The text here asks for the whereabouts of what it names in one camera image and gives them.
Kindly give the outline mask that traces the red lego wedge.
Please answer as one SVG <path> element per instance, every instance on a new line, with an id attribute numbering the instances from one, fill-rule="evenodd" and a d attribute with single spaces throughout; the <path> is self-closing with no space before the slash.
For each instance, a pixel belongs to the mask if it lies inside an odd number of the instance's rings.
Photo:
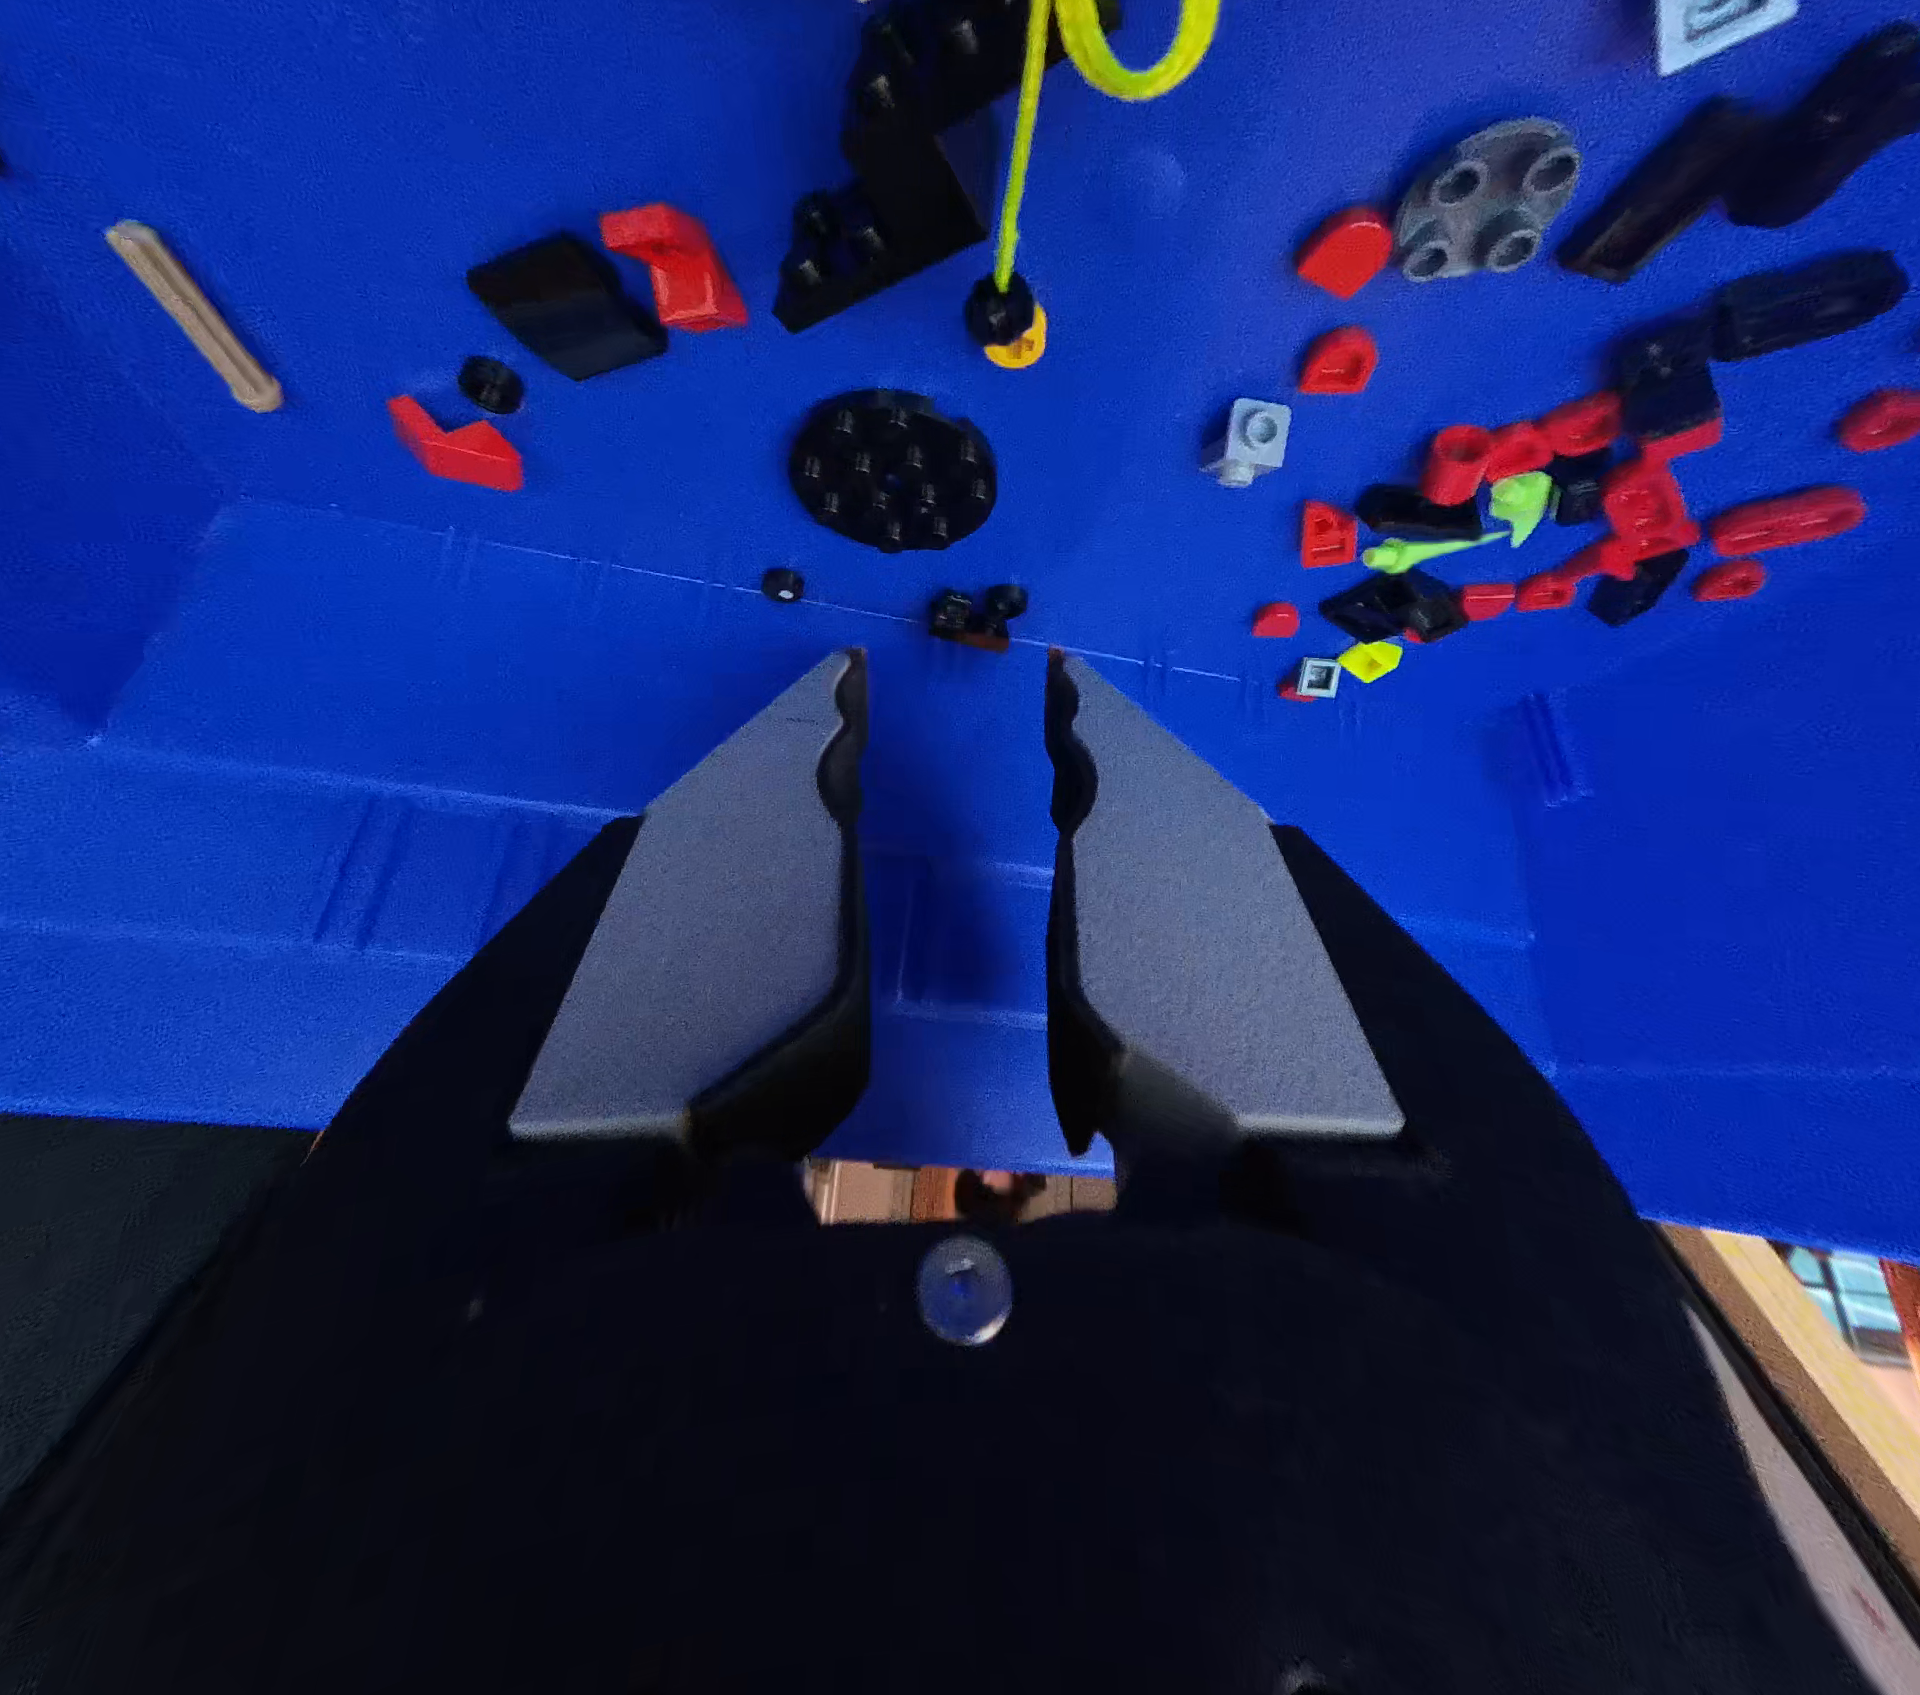
<path id="1" fill-rule="evenodd" d="M 444 427 L 413 395 L 387 403 L 397 439 L 430 475 L 500 493 L 525 489 L 525 461 L 516 445 L 489 419 Z"/>

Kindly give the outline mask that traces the blue plastic bin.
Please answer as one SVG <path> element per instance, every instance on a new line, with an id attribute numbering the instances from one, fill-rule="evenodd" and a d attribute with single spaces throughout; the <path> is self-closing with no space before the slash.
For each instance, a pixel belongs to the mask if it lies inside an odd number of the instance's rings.
<path id="1" fill-rule="evenodd" d="M 1597 391 L 1639 329 L 1743 275 L 1885 249 L 1916 275 L 1916 139 L 1825 207 L 1707 213 L 1633 279 L 1561 269 L 1354 299 L 1294 271 L 1331 215 L 1540 117 L 1577 225 L 1722 95 L 1786 109 L 1916 0 L 1800 0 L 1688 73 L 1652 0 L 1223 0 L 1146 105 L 1053 69 L 1019 265 L 1043 359 L 991 363 L 967 249 L 792 333 L 802 195 L 848 177 L 859 0 L 5 0 L 5 1103 L 317 1125 L 591 823 L 637 809 L 824 651 L 872 665 L 874 1089 L 848 1153 L 1059 1165 L 1044 1083 L 1046 651 L 1140 697 L 1303 825 L 1501 1017 L 1652 1217 L 1916 1257 L 1916 493 L 1682 579 L 1407 649 L 1285 701 L 1325 649 L 1301 509 L 1420 473 L 1451 423 Z M 470 293 L 555 231 L 656 311 L 598 217 L 702 221 L 748 325 L 576 383 Z M 252 355 L 240 407 L 104 239 L 145 221 Z M 1360 325 L 1357 395 L 1303 395 Z M 472 407 L 466 357 L 525 379 Z M 904 389 L 989 439 L 998 501 L 942 553 L 815 523 L 804 417 Z M 489 419 L 525 489 L 444 481 L 413 395 Z M 1285 465 L 1201 471 L 1236 397 Z M 799 569 L 807 597 L 760 575 Z M 1020 583 L 1006 653 L 929 633 Z"/>

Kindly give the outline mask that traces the yellow black round lego piece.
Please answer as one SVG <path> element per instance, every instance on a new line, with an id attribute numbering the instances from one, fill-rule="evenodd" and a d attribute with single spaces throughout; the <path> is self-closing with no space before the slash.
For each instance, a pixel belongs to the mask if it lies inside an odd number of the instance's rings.
<path id="1" fill-rule="evenodd" d="M 1004 369 L 1039 363 L 1046 351 L 1046 315 L 1033 287 L 1013 271 L 984 275 L 964 303 L 964 327 L 986 359 Z"/>

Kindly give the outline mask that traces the red lego bracket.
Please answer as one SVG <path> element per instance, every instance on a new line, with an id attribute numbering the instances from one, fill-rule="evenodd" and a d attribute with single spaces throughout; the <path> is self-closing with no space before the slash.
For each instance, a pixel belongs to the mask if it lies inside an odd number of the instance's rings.
<path id="1" fill-rule="evenodd" d="M 747 299 L 698 217 L 644 203 L 601 213 L 597 227 L 608 251 L 647 269 L 667 329 L 721 333 L 751 323 Z"/>

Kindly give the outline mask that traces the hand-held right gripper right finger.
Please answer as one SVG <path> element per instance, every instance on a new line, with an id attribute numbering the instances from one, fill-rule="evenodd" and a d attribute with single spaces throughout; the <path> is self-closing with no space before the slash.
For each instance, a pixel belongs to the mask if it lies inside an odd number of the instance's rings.
<path id="1" fill-rule="evenodd" d="M 1050 651 L 1046 1061 L 1068 1153 L 1122 1171 L 1407 1129 L 1262 805 L 1084 657 Z"/>

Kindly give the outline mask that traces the black lego slope tile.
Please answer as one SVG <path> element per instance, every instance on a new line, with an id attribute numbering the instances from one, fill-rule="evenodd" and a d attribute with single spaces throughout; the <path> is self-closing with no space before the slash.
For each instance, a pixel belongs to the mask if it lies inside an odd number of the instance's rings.
<path id="1" fill-rule="evenodd" d="M 611 259 L 572 231 L 476 263 L 465 283 L 506 333 L 570 381 L 595 381 L 668 353 L 656 313 L 625 289 Z"/>

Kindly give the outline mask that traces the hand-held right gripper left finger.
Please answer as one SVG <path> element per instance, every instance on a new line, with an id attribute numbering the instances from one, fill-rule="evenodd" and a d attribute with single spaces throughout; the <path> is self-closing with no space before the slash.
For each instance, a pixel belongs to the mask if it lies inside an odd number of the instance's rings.
<path id="1" fill-rule="evenodd" d="M 641 815 L 509 1117 L 527 1145 L 815 1155 L 872 1065 L 868 659 L 823 657 Z"/>

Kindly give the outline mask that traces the grey round lego plate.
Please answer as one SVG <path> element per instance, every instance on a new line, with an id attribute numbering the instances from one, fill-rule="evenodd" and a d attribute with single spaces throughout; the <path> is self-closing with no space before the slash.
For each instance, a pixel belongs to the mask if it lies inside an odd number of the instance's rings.
<path id="1" fill-rule="evenodd" d="M 1428 159 L 1395 217 L 1393 265 L 1412 283 L 1515 273 L 1542 251 L 1582 171 L 1552 119 L 1495 123 Z"/>

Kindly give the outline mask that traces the black round lego plate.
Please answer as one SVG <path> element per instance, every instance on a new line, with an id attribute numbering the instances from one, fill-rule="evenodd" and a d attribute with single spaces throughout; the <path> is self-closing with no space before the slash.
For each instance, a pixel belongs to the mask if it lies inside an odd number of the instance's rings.
<path id="1" fill-rule="evenodd" d="M 904 389 L 851 389 L 819 403 L 784 471 L 815 523 L 885 555 L 956 547 L 998 501 L 989 437 Z"/>

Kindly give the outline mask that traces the black lego link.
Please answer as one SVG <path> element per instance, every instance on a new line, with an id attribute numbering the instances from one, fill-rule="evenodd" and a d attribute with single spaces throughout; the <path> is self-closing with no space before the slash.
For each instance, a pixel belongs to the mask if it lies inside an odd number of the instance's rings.
<path id="1" fill-rule="evenodd" d="M 1837 251 L 1743 275 L 1713 297 L 1711 357 L 1756 361 L 1851 333 L 1898 307 L 1908 289 L 1908 271 L 1885 249 Z"/>

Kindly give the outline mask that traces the black stepped lego brick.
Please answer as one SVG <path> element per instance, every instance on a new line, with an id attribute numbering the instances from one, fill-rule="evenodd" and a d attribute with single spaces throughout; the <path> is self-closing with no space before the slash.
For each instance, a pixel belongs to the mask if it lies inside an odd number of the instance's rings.
<path id="1" fill-rule="evenodd" d="M 949 141 L 1023 79 L 1031 0 L 878 0 L 838 145 L 848 181 L 802 195 L 775 299 L 801 333 L 991 235 Z"/>

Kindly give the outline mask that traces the long black lego piece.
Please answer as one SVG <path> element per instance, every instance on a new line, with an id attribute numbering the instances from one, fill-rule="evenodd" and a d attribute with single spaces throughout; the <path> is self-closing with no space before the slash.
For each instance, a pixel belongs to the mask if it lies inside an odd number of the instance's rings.
<path id="1" fill-rule="evenodd" d="M 1860 37 L 1786 109 L 1701 103 L 1559 243 L 1561 269 L 1621 285 L 1711 211 L 1783 229 L 1919 129 L 1919 27 Z"/>

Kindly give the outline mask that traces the small black lego clip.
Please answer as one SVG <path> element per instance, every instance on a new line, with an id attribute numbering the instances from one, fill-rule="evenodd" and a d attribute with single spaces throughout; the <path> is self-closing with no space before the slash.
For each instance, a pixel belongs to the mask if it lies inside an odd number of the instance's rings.
<path id="1" fill-rule="evenodd" d="M 981 595 L 946 587 L 929 603 L 927 631 L 954 647 L 1006 653 L 1013 649 L 1013 625 L 1028 607 L 1031 595 L 1020 583 L 996 583 Z"/>

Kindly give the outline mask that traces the light grey lego brick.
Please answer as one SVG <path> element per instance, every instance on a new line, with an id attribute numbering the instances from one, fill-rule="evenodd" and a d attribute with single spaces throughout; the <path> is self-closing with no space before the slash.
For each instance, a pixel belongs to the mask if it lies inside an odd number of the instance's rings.
<path id="1" fill-rule="evenodd" d="M 1285 465 L 1293 409 L 1259 397 L 1232 399 L 1198 459 L 1220 487 L 1244 489 Z"/>

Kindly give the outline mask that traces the large red curved tile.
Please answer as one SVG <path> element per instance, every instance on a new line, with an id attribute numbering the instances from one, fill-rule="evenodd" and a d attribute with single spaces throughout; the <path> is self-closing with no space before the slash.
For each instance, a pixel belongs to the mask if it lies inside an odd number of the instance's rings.
<path id="1" fill-rule="evenodd" d="M 1372 205 L 1354 205 L 1325 219 L 1294 257 L 1297 275 L 1332 299 L 1350 301 L 1395 257 L 1393 221 Z"/>

